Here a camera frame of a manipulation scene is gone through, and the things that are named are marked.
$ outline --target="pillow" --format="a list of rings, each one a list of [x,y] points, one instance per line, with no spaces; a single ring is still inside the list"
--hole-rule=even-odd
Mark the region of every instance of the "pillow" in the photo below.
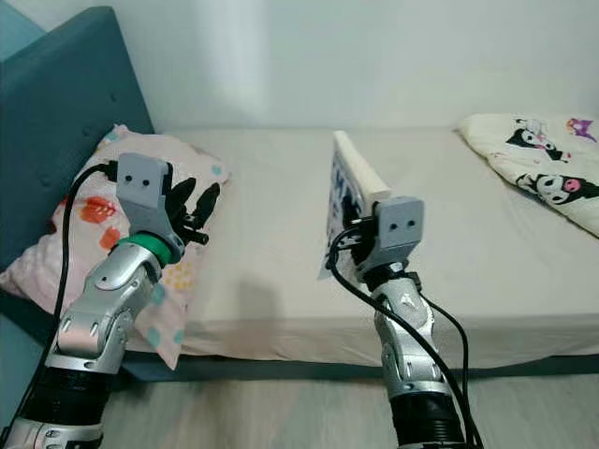
[[[506,181],[599,237],[599,125],[587,116],[476,114],[459,131]]]
[[[81,171],[118,159],[123,152],[139,152],[167,160],[173,165],[173,185],[189,177],[196,178],[196,190],[187,201],[188,210],[195,208],[204,190],[215,182],[222,185],[228,177],[222,162],[213,156],[176,138],[141,135],[124,125],[115,125]],[[0,274],[0,287],[33,299],[50,313],[60,279],[64,211],[63,200],[51,217],[57,232],[43,236]],[[128,228],[129,222],[116,197],[116,184],[101,173],[90,176],[79,189],[71,212],[70,265],[63,311],[80,296],[87,273],[106,258],[119,239],[127,236]],[[209,233],[209,228],[205,226],[203,232]],[[200,245],[190,242],[183,259],[163,270],[163,278],[154,288],[150,304],[135,323],[136,330],[171,369],[176,367],[181,352],[186,309],[194,297],[194,278],[201,252]]]

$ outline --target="black wire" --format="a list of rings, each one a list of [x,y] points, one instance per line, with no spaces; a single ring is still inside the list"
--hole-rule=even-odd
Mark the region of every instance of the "black wire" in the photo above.
[[[341,232],[331,243],[329,249],[329,262],[328,268],[332,272],[335,279],[350,293],[353,293],[359,299],[364,301],[366,304],[371,306],[376,311],[384,314],[387,318],[393,320],[399,326],[401,326],[422,348],[426,351],[430,358],[437,364],[443,375],[446,377],[447,382],[449,383],[449,387],[453,392],[456,401],[458,402],[458,406],[460,408],[460,414],[464,423],[464,428],[466,430],[466,444],[472,445],[472,423],[474,420],[469,414],[469,407],[467,406],[464,396],[460,391],[460,387],[458,386],[458,382],[456,381],[455,376],[443,360],[441,356],[437,354],[437,352],[429,345],[429,343],[415,330],[411,327],[405,320],[403,320],[397,313],[391,311],[386,308],[382,304],[379,304],[370,296],[366,295],[364,292],[356,288],[351,282],[349,282],[337,269],[337,261],[339,259],[339,251],[338,246],[342,239],[348,237],[350,234],[357,233],[359,231],[359,225],[354,225],[346,228],[343,232]]]
[[[461,359],[461,393],[464,395],[464,401],[466,402],[466,407],[468,409],[468,416],[470,419],[470,426],[472,426],[473,433],[475,435],[476,443],[482,447],[482,439],[480,437],[480,433],[478,432],[478,427],[472,417],[472,411],[470,409],[470,399],[468,397],[468,377],[469,377],[469,344],[468,344],[468,336],[466,335],[466,331],[461,326],[460,322],[456,320],[451,313],[443,309],[441,306],[438,306],[430,299],[428,299],[424,293],[420,292],[422,298],[429,303],[429,305],[441,313],[460,333],[461,338],[461,348],[462,348],[462,359]]]
[[[58,294],[56,296],[56,304],[54,305],[54,313],[52,315],[52,323],[51,323],[51,331],[48,334],[48,338],[46,339],[46,344],[44,345],[44,350],[39,357],[39,362],[37,362],[36,371],[31,378],[31,381],[27,385],[27,389],[22,396],[21,402],[19,403],[19,407],[17,411],[13,414],[12,419],[10,420],[10,424],[7,427],[4,427],[2,432],[2,436],[0,438],[0,447],[4,447],[4,444],[7,442],[8,435],[10,435],[10,430],[12,429],[15,420],[18,416],[21,416],[23,412],[23,408],[27,403],[27,400],[30,398],[32,391],[36,387],[37,382],[39,381],[39,377],[44,371],[44,363],[46,361],[46,357],[50,352],[50,348],[54,341],[54,336],[56,334],[56,330],[60,325],[60,314],[63,309],[63,303],[65,301],[65,290],[66,290],[66,277],[68,275],[68,234],[69,234],[69,226],[70,226],[70,217],[71,211],[73,210],[73,203],[75,202],[75,196],[79,191],[81,185],[85,182],[87,178],[90,177],[93,173],[97,171],[104,171],[109,167],[106,164],[98,164],[97,166],[89,167],[85,171],[83,171],[73,182],[71,188],[68,191],[68,197],[66,198],[65,204],[65,214],[63,215],[63,263],[60,272],[60,282],[58,283]]]

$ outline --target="bed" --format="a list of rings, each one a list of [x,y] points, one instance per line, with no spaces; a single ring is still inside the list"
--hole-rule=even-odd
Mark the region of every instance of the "bed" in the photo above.
[[[153,131],[108,7],[84,11],[2,71],[0,269],[47,232],[114,123]],[[166,134],[223,159],[232,181],[211,223],[179,367],[134,338],[124,368],[147,381],[380,376],[372,313],[317,279],[331,130]],[[475,374],[599,372],[599,240],[507,186],[450,129],[349,135],[396,194],[424,199],[411,268],[463,322]],[[44,340],[50,317],[34,303],[2,293],[0,307]],[[435,340],[456,368],[459,341],[442,320]]]

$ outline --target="white bed sheet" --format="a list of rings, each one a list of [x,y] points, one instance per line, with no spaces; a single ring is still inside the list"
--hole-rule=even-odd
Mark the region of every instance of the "white bed sheet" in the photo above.
[[[373,313],[318,281],[332,132],[171,131],[232,172],[211,221],[183,351],[380,365]],[[411,258],[424,291],[462,321],[472,366],[598,351],[599,240],[504,183],[451,130],[349,132],[395,195],[425,201]],[[458,336],[437,319],[450,366]],[[131,341],[130,349],[148,349]]]

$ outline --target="gray floor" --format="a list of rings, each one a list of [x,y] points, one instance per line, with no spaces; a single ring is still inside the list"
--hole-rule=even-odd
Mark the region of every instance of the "gray floor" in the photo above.
[[[476,381],[472,405],[489,449],[597,449],[599,375]],[[147,384],[114,395],[108,448],[393,448],[376,382]]]

